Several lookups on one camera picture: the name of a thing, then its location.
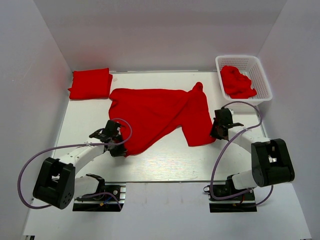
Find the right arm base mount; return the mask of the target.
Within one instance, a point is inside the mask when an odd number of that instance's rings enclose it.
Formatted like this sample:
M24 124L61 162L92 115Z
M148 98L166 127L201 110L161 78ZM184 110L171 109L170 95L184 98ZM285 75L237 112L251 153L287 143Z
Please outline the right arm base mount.
M235 189L230 180L218 182L212 185L213 195L210 192L210 185L203 188L208 195L210 213L250 213L257 212L256 198L254 192L240 194L244 189Z

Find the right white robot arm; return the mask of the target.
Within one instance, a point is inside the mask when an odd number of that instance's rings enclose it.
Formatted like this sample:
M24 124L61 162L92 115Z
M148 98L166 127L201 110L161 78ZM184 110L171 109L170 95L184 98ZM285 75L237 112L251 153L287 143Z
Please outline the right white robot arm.
M295 179L295 171L287 144L283 139L269 139L254 135L249 128L233 121L230 109L214 111L211 136L226 140L227 148L236 144L251 155L251 169L227 177L226 195L236 200L244 190L289 183Z

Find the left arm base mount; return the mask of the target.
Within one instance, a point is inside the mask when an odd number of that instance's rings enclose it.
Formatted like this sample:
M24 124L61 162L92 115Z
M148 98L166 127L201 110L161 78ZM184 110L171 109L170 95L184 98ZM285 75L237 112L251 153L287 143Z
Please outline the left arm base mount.
M75 179L74 212L120 212L126 198L126 184L111 183L95 174Z

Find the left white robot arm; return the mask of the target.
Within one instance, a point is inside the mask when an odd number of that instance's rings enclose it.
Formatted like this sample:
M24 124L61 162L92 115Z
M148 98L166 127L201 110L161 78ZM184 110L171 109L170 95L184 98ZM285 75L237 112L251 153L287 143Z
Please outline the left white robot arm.
M108 120L106 126L90 134L86 142L71 145L71 152L59 158L46 158L35 182L33 197L61 210L73 199L99 200L109 196L118 202L113 193L106 192L104 178L92 173L76 175L105 152L113 157L125 155L126 139L121 134L125 123L121 118Z

